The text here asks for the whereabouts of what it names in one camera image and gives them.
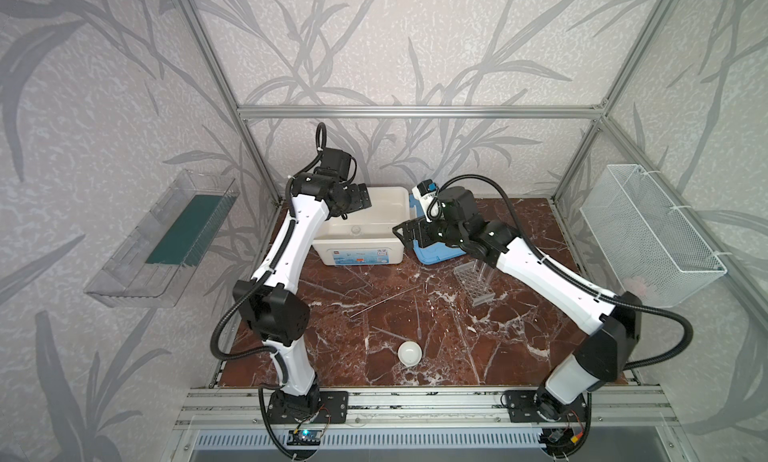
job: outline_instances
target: aluminum frame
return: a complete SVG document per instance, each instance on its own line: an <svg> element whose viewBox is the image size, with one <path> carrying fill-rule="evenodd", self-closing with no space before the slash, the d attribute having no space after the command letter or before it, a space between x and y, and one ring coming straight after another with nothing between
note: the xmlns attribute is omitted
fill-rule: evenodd
<svg viewBox="0 0 768 462"><path fill-rule="evenodd" d="M552 214L554 215L554 220L558 223L558 227L560 227L560 232L563 233L563 239L565 240L565 245L568 246L568 250L571 251L571 255L574 258L574 262L576 262L579 275L589 280L592 280L589 277L589 274L587 274L587 264L584 262L584 258L582 258L581 253L578 250L576 250L576 244L574 244L573 234L571 234L571 229L568 228L568 224L566 224L565 220L563 220L562 214L560 213L560 209L554 204L554 202L552 202L551 198L547 199L547 203L549 204L550 210L552 210Z"/></svg>
<svg viewBox="0 0 768 462"><path fill-rule="evenodd" d="M240 138L245 144L251 159L254 160L254 163L256 164L256 170L259 171L259 175L261 175L262 179L264 179L264 184L266 184L266 187L269 189L272 198L274 200L280 200L280 191L277 190L274 180L270 176L269 171L266 169L266 164L264 163L264 159L259 153L259 148L256 146L256 141L254 140L254 137L250 133L250 130L246 126L245 122L237 114L237 102L235 101L233 95L234 92L232 91L230 84L226 81L224 71L221 69L221 64L219 64L219 61L216 58L214 48L210 44L210 39L206 35L205 27L203 26L200 16L197 13L197 8L194 5L194 1L173 0L173 2L184 18L184 22L187 23L187 28L192 33L192 38L197 45L197 49L203 56L203 60L208 67L208 71L216 83L216 88L219 90L219 94L221 94L221 98L224 100L226 111L229 113L232 122L235 124L235 130L237 131L238 135L240 135Z"/></svg>
<svg viewBox="0 0 768 462"><path fill-rule="evenodd" d="M667 178L658 171L645 153L637 148L629 135L627 135L619 124L613 121L610 117L606 117L600 121L599 125L599 128L604 129L602 132L604 132L609 140L616 145L616 148L627 157L630 163L639 164L646 171L650 172L651 177L654 178L659 184L659 187L664 190L675 205L682 206L680 212L688 219L696 231L701 234L705 242L714 250L725 253L720 255L723 265L728 269L728 273L723 276L724 280L744 309L754 316L755 320L761 323L763 329L768 332L768 300L766 300L765 293L757 282L755 282L752 275L748 273L741 262L736 260L734 256L729 255L728 247L725 246L714 232L712 232L704 220L699 216L698 212L690 207L690 204L688 204L685 198L683 198L672 184L667 181Z"/></svg>
<svg viewBox="0 0 768 462"><path fill-rule="evenodd" d="M679 0L656 0L656 4L651 10L645 25L643 25L643 28L640 30L638 38L634 42L634 45L632 45L627 58L624 59L624 63L621 64L621 68L619 69L614 82L611 83L608 93L605 95L605 98L603 98L602 105L600 106L600 115L592 120L592 125L590 126L589 131L584 135L584 138L581 140L581 145L576 149L576 153L568 164L568 168L565 169L565 173L560 179L560 183L555 187L555 202L562 197L565 188L573 181L578 168L589 154L592 144L597 136L597 131L599 131L598 123L608 116L609 112L621 98L621 95L626 91L632 76L645 58L648 48L654 42L662 27L664 27L664 24L667 22L670 15L672 15L678 1Z"/></svg>
<svg viewBox="0 0 768 462"><path fill-rule="evenodd" d="M595 119L599 106L239 106L243 119Z"/></svg>
<svg viewBox="0 0 768 462"><path fill-rule="evenodd" d="M390 428L551 428L565 423L511 423L499 398L504 390L531 387L353 387L347 423L334 428L371 432ZM592 396L593 427L656 427L671 460L687 444L680 421L661 386L609 385ZM294 424L275 424L276 430ZM189 460L201 430L261 429L257 390L190 390L168 440L163 461Z"/></svg>
<svg viewBox="0 0 768 462"><path fill-rule="evenodd" d="M643 25L638 38L636 39L627 58L619 69L616 79L608 89L605 99L603 99L603 116L607 116L614 108L619 99L624 94L632 79L632 76L638 71L638 67L648 54L648 48L653 44L659 32L667 23L670 15L674 12L677 2L680 0L656 0L656 5L650 12L648 19Z"/></svg>

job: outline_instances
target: black cable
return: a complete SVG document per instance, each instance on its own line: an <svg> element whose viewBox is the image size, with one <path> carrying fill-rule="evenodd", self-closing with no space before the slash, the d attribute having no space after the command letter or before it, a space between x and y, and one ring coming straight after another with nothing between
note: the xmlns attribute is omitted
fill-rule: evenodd
<svg viewBox="0 0 768 462"><path fill-rule="evenodd" d="M347 184L347 185L349 185L355 179L355 176L357 176L357 159L355 159L354 156L350 156L350 157L352 158L352 160L355 161L355 171L352 172L352 177L350 177L349 179L347 179L345 181L345 184Z"/></svg>
<svg viewBox="0 0 768 462"><path fill-rule="evenodd" d="M512 220L514 220L514 224L518 228L518 232L520 232L520 237L522 237L523 241L525 241L525 245L528 246L528 249L531 250L533 255L536 256L536 258L538 260L542 260L544 258L544 254L542 253L541 250L538 249L538 247L536 247L533 244L533 242L531 242L530 237L528 236L527 233L525 233L525 230L523 229L522 222L520 222L520 218L518 217L518 212L514 209L514 205L512 204L512 201L509 200L509 197L507 196L506 192L504 192L504 189L499 184L497 184L495 180L489 179L486 176L480 176L478 174L464 174L463 176L456 176L453 179L448 180L446 183L444 183L442 185L442 188L440 188L440 190L445 190L446 187L450 186L454 182L457 182L457 181L463 180L463 179L477 179L477 180L481 180L481 181L489 184L491 187L496 189L496 192L498 192L498 194L504 200L504 203L507 205L507 210L509 210L509 215L512 216ZM432 200L432 202L435 202L436 200L437 200L437 195L435 195L435 198ZM427 210L429 210L429 211L432 210L432 203L431 202L430 202L429 207L427 208Z"/></svg>
<svg viewBox="0 0 768 462"><path fill-rule="evenodd" d="M675 322L683 326L683 336L680 338L680 341L677 343L677 345L675 345L670 350L662 354L655 355L653 357L644 358L639 361L627 362L626 365L624 366L625 369L647 367L648 365L654 365L654 364L658 364L659 362L668 361L672 357L676 357L682 351L687 349L688 345L690 345L690 342L694 340L694 326L690 324L688 319L686 319L680 314L676 314L674 312L667 311L662 308L648 307L647 305L637 306L637 305L627 304L625 302L617 302L615 300L610 301L609 303L613 305L617 305L619 307L632 308L633 310L645 312L647 314L659 315L660 317L665 317L665 318L674 320Z"/></svg>
<svg viewBox="0 0 768 462"><path fill-rule="evenodd" d="M275 436L275 432L272 430L272 425L270 424L270 419L266 415L266 406L264 405L264 387L261 386L259 386L259 409L261 410L261 418L264 420L264 428L266 428L266 433L270 436L270 440L272 440L272 443L282 455L288 457L291 460L306 460L312 457L315 452L317 452L317 450L314 450L312 454L304 457L298 452L291 453L283 447L283 444L277 439L277 436Z"/></svg>
<svg viewBox="0 0 768 462"><path fill-rule="evenodd" d="M539 250L538 247L534 246L528 234L525 233L525 230L523 229L523 226L520 222L520 218L518 217L517 211L514 209L512 202L509 200L509 197L507 197L507 194L504 192L504 189L501 188L501 186L497 184L496 181L489 179L486 176L479 176L477 174L465 174L463 176L456 176L453 179L448 180L445 184L442 185L441 189L445 189L446 187L450 186L454 182L462 179L482 180L483 182L486 182L487 184L495 188L496 192L498 192L498 194L504 199L504 202L507 204L507 210L509 210L509 214L512 216L512 219L514 220L514 224L518 228L518 232L520 232L520 236L525 241L525 245L528 246L528 248L531 250L533 255L539 261L541 261L542 264L550 268L553 272L560 275L562 278L570 282L572 285L580 288L582 291L586 292L587 294L590 294L592 297L596 297L598 300L601 300L602 302L607 302L609 304L616 305L617 307L627 308L629 310L634 310L637 312L645 312L646 314L657 315L659 317L668 318L669 320L673 320L682 326L683 336L682 338L680 338L680 342L678 342L677 345L672 347L670 350L663 352L662 354L658 354L653 357L648 357L639 361L627 362L626 365L624 366L625 369L647 367L648 365L653 365L653 364L658 364L659 362L668 361L672 357L676 357L682 351L684 351L688 347L688 345L690 345L690 342L694 340L694 326L691 325L688 319L686 319L682 315L676 314L675 312L672 312L672 311L664 310L662 308L648 307L647 305L629 304L622 301L619 296L609 297L605 294L600 294L598 291L594 290L593 288L588 287L587 285L581 283L579 280L576 280L575 278L571 277L569 274L561 270L559 266L555 265L551 260L546 258L542 253L542 251ZM427 211L428 211L427 213L432 213L432 207L436 202L437 202L437 194L435 195L435 198L429 203L429 207L427 208Z"/></svg>
<svg viewBox="0 0 768 462"><path fill-rule="evenodd" d="M668 361L672 357L676 357L681 352L683 352L688 347L688 345L690 345L690 342L694 340L694 326L691 325L688 319L686 319L682 315L676 314L675 312L668 311L662 308L648 307L647 305L629 304L621 300L619 296L609 297L605 294L600 294L598 293L598 291L594 290L593 288L590 288L582 284L580 281L576 280L575 278L571 277L571 275L564 272L559 266L552 263L551 260L545 259L542 261L542 263L548 268L550 268L553 272L560 275L566 281L570 282L572 285L579 287L581 290L583 290L587 294L590 294L592 297L595 297L597 300L600 300L602 302L607 302L609 304L616 305L617 307L626 308L636 312L644 312L646 314L657 315L659 317L668 318L669 320L673 320L677 322L683 328L683 336L680 338L680 341L677 343L677 345L675 345L668 351L663 352L662 354L658 354L653 357L648 357L639 361L627 362L624 365L624 369L629 370L633 368L647 367L648 365L654 365L654 364L658 364L659 362Z"/></svg>
<svg viewBox="0 0 768 462"><path fill-rule="evenodd" d="M432 215L432 209L435 207L435 204L437 203L437 195L440 193L440 190L441 190L440 187L437 186L437 184L435 184L435 187L436 187L435 196L432 198L432 200L429 202L429 205L427 206L427 216L432 220L436 220L440 218L440 216L442 215L442 207L440 206L437 206L437 215L436 216Z"/></svg>
<svg viewBox="0 0 768 462"><path fill-rule="evenodd" d="M318 122L315 129L315 148L321 151L328 144L328 128L324 122Z"/></svg>
<svg viewBox="0 0 768 462"><path fill-rule="evenodd" d="M219 359L220 361L233 361L238 358L248 357L249 355L258 354L259 352L272 352L270 348L267 346L262 347L255 347L252 349L248 349L243 352L235 352L234 354L227 354L225 352L222 352L221 349L219 349L219 338L221 338L221 333L224 332L224 328L226 327L226 324L230 321L232 316L237 312L237 309L248 300L248 298L252 297L257 290L261 288L262 285L264 285L264 282L272 275L272 272L266 271L264 274L259 278L259 280L256 281L256 284L245 294L243 294L242 297L237 299L237 302L229 308L229 310L226 311L224 316L219 320L219 323L216 324L216 328L214 329L214 332L210 335L210 352Z"/></svg>
<svg viewBox="0 0 768 462"><path fill-rule="evenodd" d="M547 455L551 455L555 459L562 460L567 459L571 457L573 454L576 454L576 452L579 451L584 446L584 443L587 441L587 437L589 436L589 429L592 425L592 393L587 392L587 407L584 410L584 418L586 419L584 421L584 431L581 434L581 437L579 440L577 440L576 444L566 451L565 447L567 447L566 444L560 444L560 445L554 445L554 444L548 444L545 449L542 449ZM555 452L555 450L561 449L562 451L560 453Z"/></svg>

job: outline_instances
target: metal rod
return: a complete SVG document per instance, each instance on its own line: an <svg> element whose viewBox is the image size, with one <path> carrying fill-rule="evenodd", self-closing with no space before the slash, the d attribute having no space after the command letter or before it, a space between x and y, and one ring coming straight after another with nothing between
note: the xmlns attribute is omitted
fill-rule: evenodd
<svg viewBox="0 0 768 462"><path fill-rule="evenodd" d="M581 139L578 149L576 149L576 152L574 153L573 159L571 159L568 168L565 169L565 173L561 177L560 182L558 182L558 186L554 188L553 199L555 202L559 201L563 194L565 194L565 191L568 190L568 186L571 184L573 178L576 177L579 168L581 168L581 163L589 155L592 144L598 137L598 122L600 122L600 119L592 120L589 129L587 129L587 132Z"/></svg>
<svg viewBox="0 0 768 462"><path fill-rule="evenodd" d="M404 341L406 341L406 342L408 342L408 341L410 341L410 340L411 340L411 339L409 339L409 338L405 338L405 337L403 337L402 335L393 334L393 333L391 333L391 332L389 332L389 331L386 331L386 330L384 330L383 328L373 327L372 325L371 325L371 328L372 328L373 330L377 330L377 331L379 331L379 332L383 332L383 333L385 333L385 334L387 334L387 335L391 335L391 336L393 336L393 337L397 337L397 338L400 338L400 339L402 339L402 340L404 340Z"/></svg>
<svg viewBox="0 0 768 462"><path fill-rule="evenodd" d="M192 33L192 38L197 44L197 49L203 56L203 60L208 67L208 71L210 72L211 77L214 79L216 87L219 89L219 94L221 94L221 97L224 99L226 111L229 113L229 116L232 119L235 130L237 131L238 135L240 135L246 150L248 151L251 159L254 160L254 163L256 164L256 170L258 170L262 179L264 179L264 184L270 191L272 199L280 200L280 192L277 190L274 180L272 180L269 171L266 169L264 159L262 159L261 154L259 153L259 149L256 146L254 136L250 133L250 130L245 125L245 122L237 114L237 102L235 101L233 95L234 92L232 91L229 83L226 82L224 71L221 69L221 64L219 64L219 61L216 58L214 46L210 43L210 40L205 33L202 19L197 13L197 8L195 7L194 1L173 1L176 7L178 7L179 12L182 15L182 19L187 25L187 28Z"/></svg>
<svg viewBox="0 0 768 462"><path fill-rule="evenodd" d="M596 106L239 106L243 119L597 119Z"/></svg>
<svg viewBox="0 0 768 462"><path fill-rule="evenodd" d="M648 21L643 26L643 29L640 31L627 58L619 69L616 79L608 89L608 94L606 94L603 101L604 115L609 114L616 103L619 102L619 99L627 89L632 76L638 71L638 67L648 54L648 49L654 40L656 40L656 37L659 32L661 32L664 24L667 23L667 20L670 15L672 15L678 1L679 0L656 0L656 5L650 12Z"/></svg>
<svg viewBox="0 0 768 462"><path fill-rule="evenodd" d="M375 303L375 304L371 305L370 307L366 307L366 308L364 308L363 310L361 310L360 312L358 312L358 313L356 313L356 314L352 314L352 315L350 316L350 318L354 318L354 317L357 317L357 316L358 316L358 315L360 315L361 313L363 313L363 312L365 312L365 311L369 311L369 310L371 310L372 308L374 308L374 307L375 307L375 306L377 306L378 304L383 304L384 302L387 302L389 299L395 298L395 297L397 297L398 295L403 295L403 294L405 294L406 292L410 292L410 291L411 291L411 290L413 290L414 288L418 288L418 285L417 285L417 286L415 286L415 287L411 287L411 288L408 288L408 289L406 289L406 290L404 290L404 291L400 292L399 294L390 295L389 297L385 298L384 300L382 300L382 301L378 301L377 303Z"/></svg>
<svg viewBox="0 0 768 462"><path fill-rule="evenodd" d="M676 206L687 206L686 208L682 208L680 213L688 219L690 224L699 234L701 234L701 237L707 244L709 244L709 246L718 252L729 251L728 247L710 230L699 214L690 207L690 204L686 202L685 198L683 198L683 196L678 193L677 189L675 189L661 172L659 172L645 153L639 150L631 141L627 133L619 127L619 124L613 121L610 117L606 117L600 126L604 128L603 133L605 133L609 140L616 145L616 148L627 157L630 163L639 164L649 172L649 175L658 182L659 187L664 190ZM741 262L734 256L722 255L720 256L720 260L728 269L728 273L723 276L723 279L726 284L728 284L730 291L742 306L744 306L747 313L752 314L755 320L761 323L763 329L768 332L768 299L766 299L765 293L752 278L752 275L748 273Z"/></svg>

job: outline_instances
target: metal grate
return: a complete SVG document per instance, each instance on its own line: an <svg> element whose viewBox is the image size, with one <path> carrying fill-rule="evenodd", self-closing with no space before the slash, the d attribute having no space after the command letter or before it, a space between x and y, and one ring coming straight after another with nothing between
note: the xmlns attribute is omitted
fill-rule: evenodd
<svg viewBox="0 0 768 462"><path fill-rule="evenodd" d="M581 207L624 290L671 307L726 270L642 166L609 165Z"/></svg>
<svg viewBox="0 0 768 462"><path fill-rule="evenodd" d="M277 430L283 445L286 430ZM334 429L322 438L321 447L348 449L418 448L540 448L542 429L537 428L450 428L450 429ZM274 449L264 429L201 430L196 450Z"/></svg>

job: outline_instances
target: label on box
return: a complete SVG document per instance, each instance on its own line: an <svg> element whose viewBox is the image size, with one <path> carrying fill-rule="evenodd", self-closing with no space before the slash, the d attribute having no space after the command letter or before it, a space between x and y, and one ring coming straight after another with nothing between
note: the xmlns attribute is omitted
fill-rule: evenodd
<svg viewBox="0 0 768 462"><path fill-rule="evenodd" d="M333 263L336 265L389 264L389 252L386 248L334 250Z"/></svg>

